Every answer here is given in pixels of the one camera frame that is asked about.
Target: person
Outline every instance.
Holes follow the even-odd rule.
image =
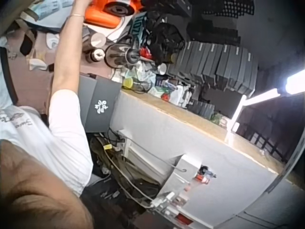
[[[49,128],[31,107],[0,109],[1,228],[93,228],[79,199],[93,163],[77,96],[82,24],[89,3],[75,0],[60,35]]]

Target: cluttered shelf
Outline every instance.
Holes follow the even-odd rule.
[[[166,113],[172,118],[175,118],[180,122],[183,122],[192,128],[197,129],[202,134],[208,135],[214,140],[229,146],[238,153],[243,154],[245,157],[253,160],[255,163],[267,168],[269,171],[275,174],[281,173],[284,168],[284,165],[281,162],[277,161],[271,156],[262,155],[260,149],[251,144],[248,140],[235,133],[229,133],[226,129],[210,122],[209,120],[206,120],[198,115],[195,115],[187,110],[177,107],[150,94],[138,94],[130,90],[123,90],[123,93],[136,97],[142,102],[153,106],[160,112]],[[305,190],[302,181],[296,174],[291,173],[287,179],[293,184],[296,184]]]

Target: yellow cap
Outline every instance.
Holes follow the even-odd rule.
[[[123,81],[123,86],[124,87],[127,87],[127,88],[131,89],[132,85],[133,85],[133,79],[132,78],[124,79],[124,81]]]

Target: laptop logo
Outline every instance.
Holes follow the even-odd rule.
[[[94,106],[94,108],[97,110],[97,113],[100,114],[100,113],[104,113],[105,110],[108,109],[108,107],[106,106],[107,105],[107,101],[106,100],[99,100],[97,102],[97,104]]]

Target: hand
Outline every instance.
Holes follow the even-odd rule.
[[[92,0],[74,0],[72,13],[85,14],[85,11]]]
[[[92,0],[74,0],[74,4],[82,5],[83,7],[88,7]]]

